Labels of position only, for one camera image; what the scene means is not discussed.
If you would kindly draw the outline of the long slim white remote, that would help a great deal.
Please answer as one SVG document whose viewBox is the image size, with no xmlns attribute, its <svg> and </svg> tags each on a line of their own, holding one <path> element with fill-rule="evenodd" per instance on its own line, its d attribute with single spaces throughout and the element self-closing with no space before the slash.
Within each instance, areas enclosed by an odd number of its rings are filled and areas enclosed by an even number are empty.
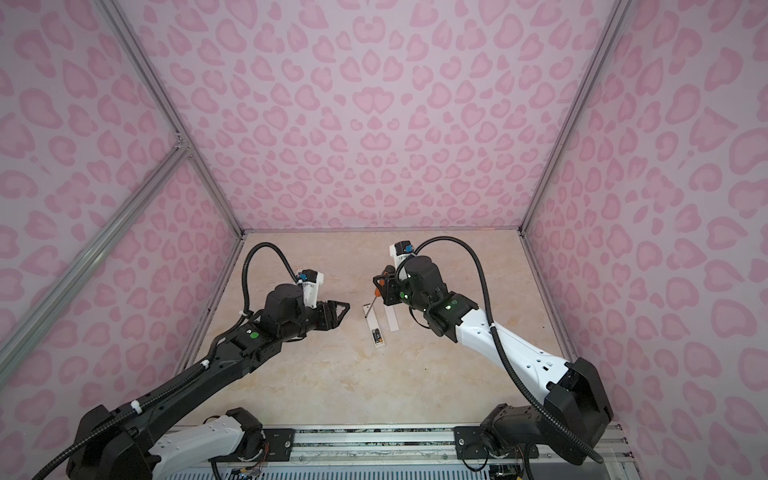
<svg viewBox="0 0 768 480">
<path fill-rule="evenodd" d="M 363 313 L 364 313 L 364 319 L 365 319 L 366 325 L 369 330 L 369 335 L 373 342 L 374 347 L 375 348 L 384 347 L 385 341 L 383 338 L 383 334 L 381 332 L 378 319 L 373 310 L 372 302 L 363 305 Z"/>
</svg>

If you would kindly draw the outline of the orange handled screwdriver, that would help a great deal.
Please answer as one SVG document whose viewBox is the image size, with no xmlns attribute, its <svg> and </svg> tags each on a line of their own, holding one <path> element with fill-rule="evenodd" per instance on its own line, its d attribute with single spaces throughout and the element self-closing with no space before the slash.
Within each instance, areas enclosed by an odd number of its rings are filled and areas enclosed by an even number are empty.
<svg viewBox="0 0 768 480">
<path fill-rule="evenodd" d="M 378 288 L 376 288 L 376 289 L 375 289 L 375 292 L 374 292 L 374 297 L 373 297 L 373 299 L 371 300 L 371 302 L 368 304 L 368 307 L 367 307 L 367 308 L 366 308 L 366 310 L 365 310 L 365 315 L 364 315 L 364 317 L 365 317 L 366 319 L 369 317 L 369 315 L 370 315 L 371 311 L 373 310 L 373 307 L 374 307 L 374 305 L 375 305 L 376 301 L 377 301 L 379 298 L 381 298 L 381 291 L 380 291 Z"/>
</svg>

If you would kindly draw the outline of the white battery cover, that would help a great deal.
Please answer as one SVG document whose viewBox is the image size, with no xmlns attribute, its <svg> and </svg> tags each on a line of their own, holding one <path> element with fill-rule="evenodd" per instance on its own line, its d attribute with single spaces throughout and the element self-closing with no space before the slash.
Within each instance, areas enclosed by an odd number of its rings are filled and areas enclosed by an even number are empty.
<svg viewBox="0 0 768 480">
<path fill-rule="evenodd" d="M 399 330 L 399 323 L 396 315 L 395 308 L 393 306 L 384 306 L 384 311 L 387 319 L 387 324 L 391 332 L 397 332 Z"/>
</svg>

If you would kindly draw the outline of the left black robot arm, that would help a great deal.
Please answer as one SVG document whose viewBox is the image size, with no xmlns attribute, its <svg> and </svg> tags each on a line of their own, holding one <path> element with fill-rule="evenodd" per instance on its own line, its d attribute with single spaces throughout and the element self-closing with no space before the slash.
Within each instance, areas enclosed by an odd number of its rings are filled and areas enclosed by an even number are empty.
<svg viewBox="0 0 768 480">
<path fill-rule="evenodd" d="M 45 479 L 65 466 L 70 479 L 158 479 L 171 471 L 159 443 L 181 419 L 226 386 L 253 373 L 286 343 L 312 331 L 338 328 L 347 302 L 321 300 L 319 272 L 305 269 L 276 286 L 262 309 L 243 307 L 239 319 L 212 340 L 207 354 L 159 387 L 113 410 L 98 405 L 80 420 L 73 444 L 45 464 Z"/>
</svg>

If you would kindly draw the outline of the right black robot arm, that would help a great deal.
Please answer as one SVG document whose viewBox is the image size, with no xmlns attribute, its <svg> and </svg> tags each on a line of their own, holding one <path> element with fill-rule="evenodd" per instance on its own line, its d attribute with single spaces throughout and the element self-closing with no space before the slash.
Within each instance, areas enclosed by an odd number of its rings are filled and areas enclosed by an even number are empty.
<svg viewBox="0 0 768 480">
<path fill-rule="evenodd" d="M 452 236 L 447 242 L 460 246 L 472 260 L 482 300 L 475 302 L 450 290 L 438 265 L 423 253 L 441 240 L 433 237 L 418 246 L 408 240 L 392 244 L 392 264 L 372 282 L 385 304 L 402 304 L 420 313 L 436 336 L 503 369 L 525 399 L 523 406 L 500 404 L 486 416 L 479 425 L 482 448 L 496 458 L 517 453 L 527 459 L 532 447 L 546 445 L 572 465 L 587 459 L 604 463 L 596 446 L 614 413 L 597 368 L 584 358 L 569 361 L 550 354 L 497 322 L 479 256 Z"/>
</svg>

